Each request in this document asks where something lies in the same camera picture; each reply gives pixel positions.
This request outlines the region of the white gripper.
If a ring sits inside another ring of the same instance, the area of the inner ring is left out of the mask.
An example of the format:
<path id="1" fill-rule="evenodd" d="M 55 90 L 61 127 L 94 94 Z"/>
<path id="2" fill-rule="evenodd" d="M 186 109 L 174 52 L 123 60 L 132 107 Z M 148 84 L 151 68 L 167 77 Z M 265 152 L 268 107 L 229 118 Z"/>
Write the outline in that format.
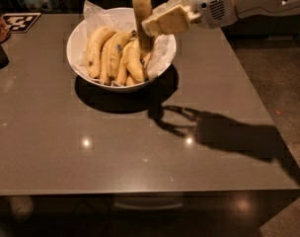
<path id="1" fill-rule="evenodd" d="M 156 7 L 141 26 L 147 36 L 157 37 L 186 32 L 192 24 L 216 29 L 237 21 L 235 0 L 168 0 Z"/>

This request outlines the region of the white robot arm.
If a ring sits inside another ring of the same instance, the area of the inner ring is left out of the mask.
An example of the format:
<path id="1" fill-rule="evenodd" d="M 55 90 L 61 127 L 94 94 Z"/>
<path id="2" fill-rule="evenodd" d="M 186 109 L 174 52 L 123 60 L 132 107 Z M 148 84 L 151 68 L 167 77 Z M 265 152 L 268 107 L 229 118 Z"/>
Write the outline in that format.
<path id="1" fill-rule="evenodd" d="M 151 37 L 202 28 L 227 27 L 255 15 L 272 17 L 300 14 L 300 0 L 169 0 L 156 7 L 141 26 Z"/>

